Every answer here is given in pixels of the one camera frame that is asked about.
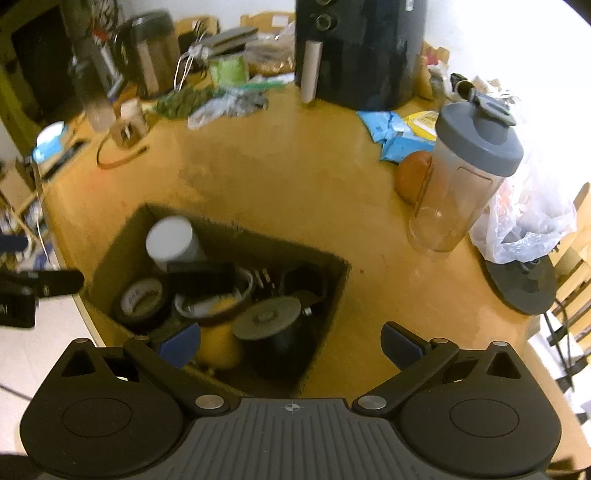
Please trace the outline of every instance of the brown cord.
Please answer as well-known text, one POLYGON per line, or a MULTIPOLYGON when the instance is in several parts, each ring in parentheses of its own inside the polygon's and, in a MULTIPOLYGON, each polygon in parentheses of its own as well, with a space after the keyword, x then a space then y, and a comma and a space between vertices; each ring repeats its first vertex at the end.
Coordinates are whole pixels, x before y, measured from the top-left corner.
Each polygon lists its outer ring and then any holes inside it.
POLYGON ((149 146, 144 145, 137 152, 132 153, 131 155, 124 157, 120 160, 116 160, 116 161, 109 162, 109 163, 101 163, 100 162, 100 151, 103 149, 103 147, 105 146, 105 143, 107 142, 107 140, 109 139, 110 136, 111 136, 110 134, 106 135, 105 138, 103 138, 103 140, 100 141, 99 148, 96 150, 96 165, 101 170, 111 170, 113 168, 120 167, 121 165, 125 165, 126 163, 129 163, 132 160, 135 160, 136 158, 138 158, 139 156, 145 154, 150 149, 149 146))

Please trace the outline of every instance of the black tape roll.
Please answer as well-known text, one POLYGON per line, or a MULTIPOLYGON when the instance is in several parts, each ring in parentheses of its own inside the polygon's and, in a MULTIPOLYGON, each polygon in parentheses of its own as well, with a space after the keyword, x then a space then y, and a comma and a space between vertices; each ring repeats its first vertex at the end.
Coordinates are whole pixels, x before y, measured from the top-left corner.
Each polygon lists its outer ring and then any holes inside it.
POLYGON ((147 333, 170 315, 172 292, 162 277, 140 278, 130 284, 113 304, 113 317, 134 333, 147 333), (142 299, 153 296, 140 305, 142 299))

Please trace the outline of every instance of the floor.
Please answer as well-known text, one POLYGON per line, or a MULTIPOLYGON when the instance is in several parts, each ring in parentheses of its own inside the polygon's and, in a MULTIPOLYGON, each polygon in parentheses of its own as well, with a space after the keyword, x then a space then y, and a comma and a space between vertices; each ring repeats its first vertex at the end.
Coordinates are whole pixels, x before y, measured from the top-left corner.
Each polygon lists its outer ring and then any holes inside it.
MULTIPOLYGON (((0 326, 0 384, 32 397, 68 344, 79 337, 91 335, 73 297, 41 300, 35 328, 0 326)), ((24 453, 18 426, 27 405, 0 388, 0 453, 24 453)))

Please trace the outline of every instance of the open box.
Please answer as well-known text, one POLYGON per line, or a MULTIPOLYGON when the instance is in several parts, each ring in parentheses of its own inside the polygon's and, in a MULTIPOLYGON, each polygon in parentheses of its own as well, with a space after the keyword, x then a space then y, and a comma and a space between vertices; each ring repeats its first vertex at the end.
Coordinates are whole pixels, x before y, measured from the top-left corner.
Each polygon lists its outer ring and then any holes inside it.
POLYGON ((211 261, 232 261, 247 268, 280 270, 301 263, 311 264, 325 272, 327 300, 324 315, 316 326, 316 351, 304 374, 296 380, 265 380, 243 361, 230 371, 220 371, 215 378, 208 376, 191 361, 185 370, 208 382, 214 391, 234 395, 287 398, 297 396, 314 368, 332 328, 336 309, 345 289, 350 265, 333 254, 312 247, 270 238, 235 225, 222 225, 210 220, 157 205, 143 205, 129 218, 109 251, 89 279, 82 298, 107 346, 120 345, 133 334, 109 317, 113 302, 132 281, 157 271, 145 249, 145 239, 152 226, 170 215, 182 215, 190 220, 201 246, 211 261))

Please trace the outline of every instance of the shaker bottle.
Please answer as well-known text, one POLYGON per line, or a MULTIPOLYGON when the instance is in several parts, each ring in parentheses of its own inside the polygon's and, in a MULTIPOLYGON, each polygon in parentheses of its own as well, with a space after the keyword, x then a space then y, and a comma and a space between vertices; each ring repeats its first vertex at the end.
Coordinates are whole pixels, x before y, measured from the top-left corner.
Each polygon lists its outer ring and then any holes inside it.
POLYGON ((95 132, 104 132, 115 123, 115 112, 107 99, 96 67, 89 59, 72 58, 70 77, 78 100, 95 132))
POLYGON ((419 249, 450 252, 523 158, 509 107, 472 89, 441 109, 437 142, 408 226, 419 249))

